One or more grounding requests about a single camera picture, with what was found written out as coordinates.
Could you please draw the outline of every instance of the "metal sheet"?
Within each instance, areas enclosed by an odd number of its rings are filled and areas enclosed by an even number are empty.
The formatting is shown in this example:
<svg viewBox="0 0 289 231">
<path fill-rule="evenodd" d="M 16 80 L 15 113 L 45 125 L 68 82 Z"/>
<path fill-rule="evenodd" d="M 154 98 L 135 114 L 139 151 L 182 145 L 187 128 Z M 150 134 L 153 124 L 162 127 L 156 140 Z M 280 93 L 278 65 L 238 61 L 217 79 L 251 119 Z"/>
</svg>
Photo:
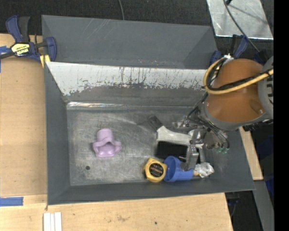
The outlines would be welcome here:
<svg viewBox="0 0 289 231">
<path fill-rule="evenodd" d="M 223 0 L 207 0 L 215 34 L 221 37 L 242 35 L 227 9 Z M 252 39 L 273 39 L 260 0 L 233 0 L 228 6 L 231 14 Z"/>
</svg>

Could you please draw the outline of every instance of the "white object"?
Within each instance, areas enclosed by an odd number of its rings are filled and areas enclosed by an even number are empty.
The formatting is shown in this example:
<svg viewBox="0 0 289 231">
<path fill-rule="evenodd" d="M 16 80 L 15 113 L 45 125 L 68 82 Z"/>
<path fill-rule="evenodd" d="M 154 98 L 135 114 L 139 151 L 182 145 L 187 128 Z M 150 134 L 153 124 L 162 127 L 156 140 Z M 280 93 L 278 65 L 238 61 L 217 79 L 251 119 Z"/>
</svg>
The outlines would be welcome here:
<svg viewBox="0 0 289 231">
<path fill-rule="evenodd" d="M 43 231 L 62 231 L 61 212 L 43 214 Z"/>
<path fill-rule="evenodd" d="M 192 139 L 191 135 L 170 131 L 169 129 L 165 128 L 165 126 L 161 126 L 157 132 L 157 142 L 165 141 L 169 143 L 189 145 L 190 140 Z"/>
</svg>

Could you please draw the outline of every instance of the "bin floor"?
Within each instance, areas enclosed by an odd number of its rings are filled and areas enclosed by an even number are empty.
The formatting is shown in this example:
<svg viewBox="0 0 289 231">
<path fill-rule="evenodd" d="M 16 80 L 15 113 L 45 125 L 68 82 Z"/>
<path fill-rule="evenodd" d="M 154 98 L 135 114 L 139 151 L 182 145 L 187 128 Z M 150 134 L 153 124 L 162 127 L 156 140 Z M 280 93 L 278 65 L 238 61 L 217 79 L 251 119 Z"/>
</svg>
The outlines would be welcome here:
<svg viewBox="0 0 289 231">
<path fill-rule="evenodd" d="M 148 122 L 156 115 L 169 129 L 192 107 L 114 106 L 70 108 L 67 111 L 71 185 L 146 181 L 143 167 L 154 157 L 156 131 Z M 114 156 L 95 156 L 92 143 L 100 129 L 109 128 L 122 149 Z"/>
</svg>

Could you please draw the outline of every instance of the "clamp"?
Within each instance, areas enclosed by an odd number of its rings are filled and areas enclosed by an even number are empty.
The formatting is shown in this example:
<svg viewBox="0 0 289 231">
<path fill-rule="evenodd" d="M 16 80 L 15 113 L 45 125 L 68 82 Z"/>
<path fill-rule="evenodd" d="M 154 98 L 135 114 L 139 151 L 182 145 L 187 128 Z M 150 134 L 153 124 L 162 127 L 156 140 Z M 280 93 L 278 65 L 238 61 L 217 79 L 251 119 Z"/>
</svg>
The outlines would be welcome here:
<svg viewBox="0 0 289 231">
<path fill-rule="evenodd" d="M 26 57 L 41 63 L 42 55 L 39 53 L 38 48 L 48 47 L 48 55 L 51 61 L 54 61 L 57 56 L 57 46 L 53 37 L 48 37 L 42 43 L 30 42 L 28 35 L 28 22 L 30 17 L 19 17 L 14 15 L 10 17 L 5 25 L 6 28 L 15 40 L 15 44 L 10 47 L 11 52 L 1 54 L 0 60 L 10 57 Z"/>
</svg>

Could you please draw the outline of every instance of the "yellow cable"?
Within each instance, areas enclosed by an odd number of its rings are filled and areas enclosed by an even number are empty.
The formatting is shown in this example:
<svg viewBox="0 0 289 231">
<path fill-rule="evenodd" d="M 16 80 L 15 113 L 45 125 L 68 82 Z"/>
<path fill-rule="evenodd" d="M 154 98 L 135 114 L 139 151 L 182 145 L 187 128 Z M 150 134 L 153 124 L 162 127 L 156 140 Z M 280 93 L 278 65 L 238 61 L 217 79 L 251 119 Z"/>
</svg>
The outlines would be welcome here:
<svg viewBox="0 0 289 231">
<path fill-rule="evenodd" d="M 240 84 L 238 86 L 235 86 L 235 87 L 231 87 L 231 88 L 228 88 L 228 89 L 225 89 L 225 90 L 210 90 L 208 87 L 207 87 L 207 77 L 210 73 L 210 71 L 217 65 L 217 63 L 220 61 L 220 60 L 217 60 L 216 62 L 214 62 L 209 68 L 208 70 L 206 71 L 205 75 L 204 75 L 204 78 L 203 78 L 203 85 L 205 86 L 205 89 L 208 93 L 210 94 L 225 94 L 225 93 L 229 93 L 229 92 L 232 92 L 232 91 L 236 91 L 236 90 L 239 90 L 239 89 L 242 89 L 244 87 L 247 87 L 247 86 L 250 86 L 262 79 L 265 79 L 267 77 L 269 77 L 270 75 L 272 75 L 274 73 L 274 70 L 271 69 L 270 71 L 268 71 L 268 73 L 263 73 L 262 75 L 254 78 L 254 79 L 251 79 L 243 84 Z"/>
</svg>

